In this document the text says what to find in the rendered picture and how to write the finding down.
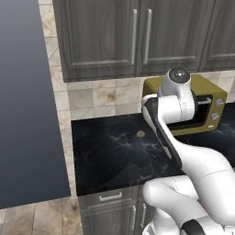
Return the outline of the dark grey fridge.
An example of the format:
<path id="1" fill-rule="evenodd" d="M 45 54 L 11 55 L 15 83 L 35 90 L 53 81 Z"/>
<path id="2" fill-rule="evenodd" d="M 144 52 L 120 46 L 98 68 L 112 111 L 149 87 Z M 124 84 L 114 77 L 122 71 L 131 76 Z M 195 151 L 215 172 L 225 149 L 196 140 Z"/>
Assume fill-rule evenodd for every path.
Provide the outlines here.
<path id="1" fill-rule="evenodd" d="M 37 0 L 0 0 L 0 209 L 69 196 Z"/>

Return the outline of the grey wood drawer front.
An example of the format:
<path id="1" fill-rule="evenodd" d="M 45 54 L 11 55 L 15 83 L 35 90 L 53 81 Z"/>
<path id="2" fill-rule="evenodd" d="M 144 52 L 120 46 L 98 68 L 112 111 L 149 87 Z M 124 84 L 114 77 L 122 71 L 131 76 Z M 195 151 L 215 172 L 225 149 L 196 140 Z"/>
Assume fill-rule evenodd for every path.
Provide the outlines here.
<path id="1" fill-rule="evenodd" d="M 97 207 L 118 206 L 135 203 L 139 198 L 139 187 L 131 186 L 95 193 L 86 196 L 79 196 L 81 210 Z"/>

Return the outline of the olive yellow toaster oven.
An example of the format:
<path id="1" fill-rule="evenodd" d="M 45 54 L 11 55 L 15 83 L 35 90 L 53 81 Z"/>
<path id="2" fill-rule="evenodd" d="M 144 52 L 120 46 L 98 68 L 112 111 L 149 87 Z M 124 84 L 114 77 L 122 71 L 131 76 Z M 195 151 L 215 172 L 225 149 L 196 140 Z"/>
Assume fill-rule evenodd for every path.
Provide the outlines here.
<path id="1" fill-rule="evenodd" d="M 144 106 L 149 98 L 175 95 L 176 101 L 168 100 L 164 106 L 171 115 L 168 127 L 174 136 L 214 130 L 220 121 L 227 92 L 198 74 L 190 74 L 183 68 L 173 68 L 162 77 L 144 81 L 141 110 L 146 122 L 152 127 Z"/>

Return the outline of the grey wood base cupboard door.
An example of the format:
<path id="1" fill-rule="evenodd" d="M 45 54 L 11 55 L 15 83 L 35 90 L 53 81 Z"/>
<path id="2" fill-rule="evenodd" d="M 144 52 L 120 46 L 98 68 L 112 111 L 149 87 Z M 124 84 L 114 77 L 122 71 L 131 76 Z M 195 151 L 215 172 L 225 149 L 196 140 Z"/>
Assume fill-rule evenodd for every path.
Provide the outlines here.
<path id="1" fill-rule="evenodd" d="M 149 206 L 143 199 L 140 199 L 137 207 L 137 220 L 135 235 L 141 235 L 144 228 L 151 222 L 155 214 L 155 208 Z"/>
<path id="2" fill-rule="evenodd" d="M 134 235 L 131 230 L 134 203 L 89 209 L 81 213 L 84 235 Z"/>

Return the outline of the grey wood wall cupboard door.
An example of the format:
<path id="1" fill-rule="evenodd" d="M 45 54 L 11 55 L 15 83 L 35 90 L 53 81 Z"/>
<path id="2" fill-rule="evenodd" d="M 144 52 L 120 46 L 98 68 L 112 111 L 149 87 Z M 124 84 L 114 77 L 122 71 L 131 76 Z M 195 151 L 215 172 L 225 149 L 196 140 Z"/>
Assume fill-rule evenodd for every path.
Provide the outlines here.
<path id="1" fill-rule="evenodd" d="M 173 67 L 199 70 L 215 0 L 140 0 L 137 75 Z M 152 9 L 149 58 L 143 64 L 147 9 Z"/>
<path id="2" fill-rule="evenodd" d="M 215 1 L 200 70 L 235 70 L 235 0 Z"/>
<path id="3" fill-rule="evenodd" d="M 140 0 L 52 0 L 66 83 L 133 77 L 133 9 Z"/>

